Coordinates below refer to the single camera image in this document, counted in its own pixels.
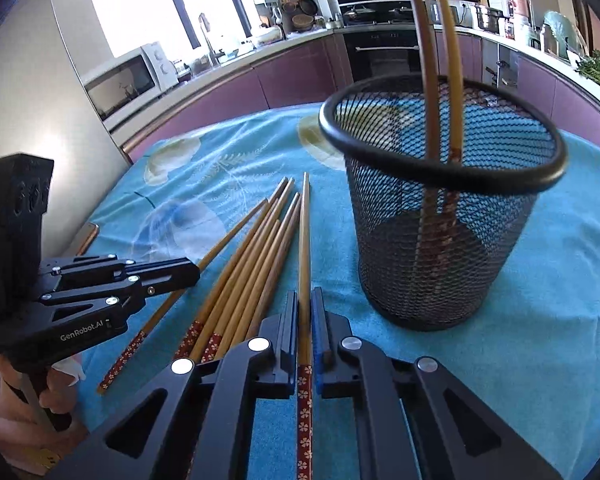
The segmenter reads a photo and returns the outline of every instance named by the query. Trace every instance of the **microwave oven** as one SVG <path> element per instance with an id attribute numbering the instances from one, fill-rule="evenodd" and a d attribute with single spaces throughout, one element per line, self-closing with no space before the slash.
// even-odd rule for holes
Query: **microwave oven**
<path id="1" fill-rule="evenodd" d="M 83 79 L 84 89 L 107 130 L 178 84 L 158 41 L 103 63 Z"/>

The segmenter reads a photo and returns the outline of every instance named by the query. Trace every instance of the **mesh basket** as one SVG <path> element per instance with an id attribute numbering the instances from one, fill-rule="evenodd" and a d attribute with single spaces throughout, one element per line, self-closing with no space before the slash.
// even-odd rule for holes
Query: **mesh basket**
<path id="1" fill-rule="evenodd" d="M 440 160 L 425 158 L 420 74 L 355 83 L 320 110 L 346 160 L 363 290 L 381 314 L 416 330 L 448 328 L 480 307 L 538 192 L 567 159 L 535 108 L 466 80 L 462 164 L 447 164 L 445 77 L 439 90 Z"/>

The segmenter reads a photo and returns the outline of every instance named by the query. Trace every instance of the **countertop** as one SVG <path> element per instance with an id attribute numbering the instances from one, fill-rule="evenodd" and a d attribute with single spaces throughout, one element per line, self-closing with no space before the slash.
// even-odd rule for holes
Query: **countertop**
<path id="1" fill-rule="evenodd" d="M 436 30 L 442 29 L 441 26 L 435 25 Z M 331 34 L 346 34 L 349 32 L 370 32 L 373 30 L 396 30 L 396 29 L 414 29 L 414 25 L 400 24 L 400 25 L 357 25 L 355 27 L 340 28 L 335 30 L 317 30 L 311 32 L 305 32 L 303 34 L 295 34 L 288 40 L 279 41 L 267 46 L 263 46 L 256 50 L 249 52 L 243 56 L 233 59 L 223 65 L 208 70 L 194 77 L 190 81 L 176 86 L 171 91 L 163 94 L 158 100 L 148 105 L 143 110 L 133 115 L 125 123 L 121 124 L 116 128 L 111 137 L 118 146 L 122 146 L 131 137 L 133 137 L 140 130 L 145 128 L 148 124 L 160 118 L 161 115 L 165 114 L 168 110 L 176 107 L 179 103 L 190 99 L 194 94 L 197 94 L 214 83 L 221 82 L 223 79 L 230 78 L 235 73 L 240 73 L 247 69 L 250 65 L 265 60 L 268 57 L 274 56 L 284 50 L 288 50 L 300 44 L 306 43 L 307 41 L 316 40 L 318 38 L 324 38 Z M 535 62 L 544 65 L 545 67 L 553 70 L 559 74 L 562 78 L 568 79 L 575 86 L 580 88 L 583 92 L 590 95 L 595 101 L 600 104 L 600 86 L 590 79 L 587 79 L 578 74 L 570 65 L 561 61 L 557 57 L 551 56 L 540 50 L 536 50 L 530 46 L 519 44 L 513 40 L 508 40 L 496 34 L 485 32 L 483 30 L 475 30 L 466 27 L 456 27 L 456 31 L 461 34 L 470 34 L 486 40 L 499 43 L 503 46 L 509 47 L 512 50 L 533 59 Z"/>

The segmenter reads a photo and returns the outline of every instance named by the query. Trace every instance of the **built-in oven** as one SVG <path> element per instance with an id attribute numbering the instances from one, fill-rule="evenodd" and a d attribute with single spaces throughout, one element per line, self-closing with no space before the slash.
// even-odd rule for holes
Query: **built-in oven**
<path id="1" fill-rule="evenodd" d="M 353 81 L 378 75 L 420 72 L 415 30 L 347 31 L 344 41 Z"/>

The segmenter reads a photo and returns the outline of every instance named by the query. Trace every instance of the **wooden chopstick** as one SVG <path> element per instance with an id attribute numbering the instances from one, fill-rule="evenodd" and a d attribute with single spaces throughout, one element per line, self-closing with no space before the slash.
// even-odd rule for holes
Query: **wooden chopstick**
<path id="1" fill-rule="evenodd" d="M 272 250 L 273 244 L 278 236 L 278 232 L 280 231 L 280 220 L 276 219 L 269 236 L 267 237 L 267 241 L 262 248 L 262 252 L 259 254 L 258 259 L 253 266 L 251 271 L 251 275 L 247 283 L 242 290 L 242 294 L 240 295 L 240 299 L 235 306 L 234 312 L 232 313 L 231 319 L 224 329 L 224 333 L 222 334 L 222 339 L 218 344 L 218 350 L 216 350 L 216 354 L 213 359 L 222 359 L 224 355 L 227 353 L 228 349 L 231 348 L 231 341 L 234 340 L 235 331 L 238 329 L 238 325 L 240 324 L 240 320 L 245 315 L 246 310 L 249 307 L 249 302 L 251 299 L 251 294 L 256 287 L 256 282 L 260 276 L 260 271 L 265 265 L 265 261 L 269 256 L 269 253 Z"/>
<path id="2" fill-rule="evenodd" d="M 248 258 L 245 260 L 242 269 L 240 270 L 240 275 L 235 281 L 235 284 L 229 294 L 228 299 L 225 304 L 219 304 L 218 307 L 222 309 L 218 322 L 216 326 L 213 328 L 213 332 L 209 340 L 206 342 L 205 351 L 203 356 L 200 358 L 201 363 L 206 363 L 209 361 L 213 361 L 216 357 L 216 352 L 218 351 L 218 346 L 222 341 L 222 336 L 224 335 L 224 331 L 229 325 L 229 321 L 231 316 L 234 314 L 234 310 L 238 306 L 240 302 L 240 298 L 242 297 L 242 293 L 244 291 L 244 287 L 249 281 L 249 277 L 253 272 L 253 268 L 256 265 L 260 254 L 262 253 L 263 247 L 266 245 L 267 240 L 269 239 L 269 235 L 278 220 L 275 214 L 270 213 L 269 217 L 265 224 L 263 224 L 263 229 L 258 234 L 258 238 L 255 241 L 253 249 L 250 251 Z"/>
<path id="3" fill-rule="evenodd" d="M 245 292 L 246 288 L 249 289 L 253 286 L 253 281 L 256 278 L 258 268 L 262 265 L 262 254 L 263 248 L 267 244 L 269 235 L 274 229 L 275 222 L 280 216 L 280 212 L 288 199 L 289 194 L 294 186 L 294 180 L 290 179 L 285 186 L 285 190 L 282 192 L 282 196 L 278 203 L 272 208 L 271 216 L 267 219 L 264 225 L 261 235 L 259 235 L 258 241 L 250 254 L 250 258 L 245 262 L 244 268 L 242 269 L 240 276 L 235 282 L 235 286 L 226 301 L 226 304 L 221 305 L 222 314 L 218 319 L 214 331 L 206 343 L 206 348 L 203 356 L 200 358 L 200 362 L 213 361 L 216 358 L 216 354 L 220 347 L 227 350 L 226 346 L 231 343 L 233 334 L 228 334 L 228 341 L 224 344 L 222 340 L 227 329 L 234 330 L 237 325 L 237 321 L 232 321 L 236 316 L 239 316 L 240 311 L 244 308 L 245 302 L 248 298 L 248 291 Z"/>
<path id="4" fill-rule="evenodd" d="M 294 217 L 294 212 L 296 211 L 297 206 L 299 206 L 300 194 L 296 193 L 289 208 L 286 210 L 285 217 L 280 224 L 280 228 L 276 234 L 275 240 L 273 240 L 273 244 L 269 249 L 269 253 L 267 253 L 266 259 L 264 263 L 260 267 L 260 271 L 258 272 L 257 279 L 253 285 L 253 288 L 250 290 L 249 298 L 247 299 L 246 306 L 244 307 L 244 311 L 240 318 L 240 321 L 234 330 L 234 336 L 231 339 L 228 347 L 233 348 L 237 344 L 240 344 L 244 341 L 244 337 L 247 334 L 247 330 L 253 320 L 256 307 L 260 301 L 262 296 L 262 292 L 264 290 L 264 286 L 266 281 L 272 272 L 273 262 L 276 259 L 276 255 L 280 252 L 280 247 L 282 246 L 282 242 L 285 239 L 286 232 L 290 224 L 292 223 L 292 219 Z M 227 339 L 227 334 L 224 335 L 222 341 L 224 342 Z M 224 354 L 221 353 L 220 349 L 218 349 L 218 353 L 216 354 L 216 358 L 221 358 Z"/>
<path id="5" fill-rule="evenodd" d="M 311 349 L 311 258 L 309 236 L 309 174 L 302 179 L 300 208 L 300 248 L 298 269 L 298 447 L 296 477 L 313 476 L 313 387 Z"/>
<path id="6" fill-rule="evenodd" d="M 254 248 L 258 244 L 259 240 L 262 238 L 262 233 L 267 224 L 269 223 L 273 212 L 275 211 L 275 206 L 277 205 L 277 203 L 278 200 L 274 200 L 272 202 L 271 207 L 267 212 L 267 215 L 265 216 L 264 220 L 262 221 L 262 224 L 258 228 L 255 236 L 249 242 L 247 249 L 244 251 L 240 259 L 238 260 L 238 263 L 235 266 L 234 270 L 232 270 L 229 279 L 224 284 L 222 292 L 218 296 L 218 299 L 216 300 L 213 309 L 211 310 L 211 313 L 209 313 L 209 316 L 204 326 L 202 327 L 202 330 L 200 331 L 198 340 L 195 342 L 193 348 L 191 349 L 191 352 L 189 353 L 189 359 L 191 359 L 192 361 L 199 363 L 202 360 L 206 346 L 209 340 L 212 338 L 214 329 L 216 328 L 216 325 L 218 325 L 218 322 L 222 316 L 222 312 L 224 311 L 224 307 L 226 306 L 229 297 L 231 296 L 232 292 L 237 286 L 238 279 L 242 274 L 245 264 L 251 258 Z"/>
<path id="7" fill-rule="evenodd" d="M 283 192 L 283 189 L 285 188 L 287 182 L 287 177 L 284 177 L 282 180 L 280 180 L 275 191 L 273 192 L 271 197 L 269 197 L 269 201 L 267 202 L 266 206 L 263 208 L 260 215 L 258 216 L 258 219 L 255 221 L 254 225 L 244 237 L 244 240 L 238 247 L 238 250 L 235 252 L 235 254 L 233 254 L 229 262 L 226 264 L 226 267 L 222 270 L 222 273 L 218 277 L 218 281 L 205 298 L 205 302 L 202 304 L 202 307 L 200 307 L 199 314 L 196 315 L 196 319 L 187 329 L 184 338 L 182 339 L 180 345 L 178 346 L 178 349 L 176 350 L 176 353 L 173 357 L 174 359 L 190 357 L 190 355 L 193 354 L 193 350 L 200 336 L 203 336 L 203 339 L 208 339 L 209 336 L 211 336 L 211 330 L 213 330 L 213 327 L 215 326 L 216 322 L 218 322 L 219 316 L 219 311 L 217 311 L 214 314 L 216 303 L 218 302 L 225 288 L 231 287 L 235 282 L 235 279 L 237 278 L 240 272 L 239 270 L 235 272 L 235 269 L 238 266 L 240 259 L 242 258 L 245 251 L 248 250 L 248 247 L 250 246 L 253 238 L 257 236 L 258 230 L 260 229 L 262 223 L 266 220 L 268 213 L 271 211 L 271 207 L 274 205 L 274 202 Z M 205 332 L 204 327 L 208 320 L 210 320 L 209 323 L 211 324 L 211 327 L 209 327 L 207 332 Z M 202 355 L 202 352 L 204 350 L 205 347 L 202 346 L 202 348 L 200 349 L 200 355 Z"/>
<path id="8" fill-rule="evenodd" d="M 258 210 L 267 203 L 266 200 L 260 202 L 256 207 L 251 209 L 247 213 L 247 215 L 238 222 L 233 229 L 231 229 L 216 245 L 212 247 L 212 249 L 207 253 L 206 256 L 200 260 L 203 263 L 203 266 L 198 266 L 200 270 L 203 270 L 208 266 L 213 258 L 218 256 L 219 252 L 226 247 L 226 245 L 231 241 L 231 239 L 244 227 L 244 225 L 255 215 Z M 109 371 L 104 376 L 103 380 L 100 382 L 97 392 L 99 394 L 103 394 L 113 383 L 117 375 L 120 373 L 120 370 L 124 367 L 125 363 L 129 360 L 129 358 L 136 353 L 138 347 L 142 344 L 142 341 L 151 333 L 151 330 L 155 328 L 156 325 L 160 322 L 160 320 L 165 316 L 165 314 L 169 311 L 169 309 L 180 299 L 180 297 L 184 294 L 184 290 L 176 290 L 168 295 L 167 299 L 164 300 L 164 303 L 161 304 L 160 307 L 153 313 L 153 315 L 149 318 L 144 326 L 140 329 L 140 331 L 134 336 L 129 345 L 126 346 L 120 357 L 116 359 L 113 363 Z"/>
<path id="9" fill-rule="evenodd" d="M 200 307 L 198 313 L 196 314 L 196 317 L 193 320 L 193 323 L 191 323 L 189 328 L 187 328 L 187 332 L 184 335 L 184 338 L 182 339 L 180 346 L 178 346 L 178 350 L 176 351 L 175 355 L 173 356 L 174 359 L 189 357 L 189 354 L 193 350 L 193 347 L 196 344 L 196 342 L 198 341 L 198 337 L 200 336 L 200 333 L 202 332 L 202 329 L 206 323 L 206 320 L 209 318 L 209 315 L 211 314 L 211 311 L 213 310 L 213 307 L 216 304 L 218 297 L 222 293 L 224 286 L 226 285 L 227 281 L 229 280 L 231 273 L 235 269 L 235 266 L 238 264 L 238 261 L 240 260 L 242 255 L 244 254 L 244 251 L 247 250 L 249 243 L 251 242 L 253 237 L 256 235 L 259 227 L 262 225 L 262 222 L 267 217 L 267 214 L 269 213 L 270 209 L 271 209 L 271 202 L 267 201 L 264 208 L 260 212 L 260 215 L 256 219 L 255 223 L 253 224 L 253 226 L 251 227 L 249 232 L 247 232 L 247 235 L 244 237 L 244 240 L 242 240 L 242 243 L 240 244 L 238 249 L 235 251 L 234 254 L 232 254 L 231 258 L 229 259 L 227 264 L 224 266 L 224 269 L 222 270 L 222 273 L 218 277 L 218 280 L 216 281 L 215 285 L 213 286 L 211 291 L 206 295 L 205 301 L 202 304 L 202 306 Z"/>
<path id="10" fill-rule="evenodd" d="M 278 284 L 278 279 L 280 277 L 280 273 L 282 272 L 282 268 L 285 265 L 286 255 L 289 251 L 289 247 L 291 247 L 291 240 L 293 240 L 294 233 L 296 232 L 296 228 L 298 227 L 298 221 L 300 219 L 300 201 L 296 202 L 296 206 L 294 207 L 293 217 L 291 219 L 290 224 L 286 227 L 285 234 L 278 248 L 278 252 L 276 253 L 276 259 L 273 261 L 272 268 L 267 276 L 267 281 L 264 284 L 264 288 L 262 290 L 262 294 L 260 295 L 260 300 L 256 306 L 256 310 L 253 313 L 253 318 L 251 319 L 251 323 L 247 330 L 246 336 L 243 338 L 244 340 L 251 339 L 252 337 L 256 337 L 258 335 L 258 331 L 260 330 L 260 323 L 262 319 L 264 319 L 264 315 L 269 308 L 271 300 L 273 299 L 273 295 L 276 291 L 276 285 Z"/>
<path id="11" fill-rule="evenodd" d="M 464 137 L 464 85 L 462 83 L 462 60 L 456 24 L 451 14 L 448 0 L 438 0 L 442 31 L 445 38 L 448 58 L 449 84 L 449 151 L 448 164 L 462 164 L 462 142 Z M 436 263 L 432 278 L 442 278 L 448 267 L 449 257 L 446 250 L 453 241 L 456 230 L 456 211 L 460 193 L 447 191 L 442 206 L 442 222 L 440 224 L 440 246 L 436 249 Z"/>
<path id="12" fill-rule="evenodd" d="M 429 15 L 423 0 L 411 0 L 413 16 L 416 23 L 418 45 L 420 46 L 420 65 L 422 67 L 422 86 L 426 114 L 426 150 L 425 158 L 440 160 L 440 96 L 438 92 L 438 69 L 436 67 L 433 30 L 429 24 Z M 416 244 L 415 268 L 419 268 L 423 260 L 427 260 L 428 243 L 435 226 L 438 208 L 438 190 L 426 187 L 422 195 L 420 207 L 420 228 Z"/>

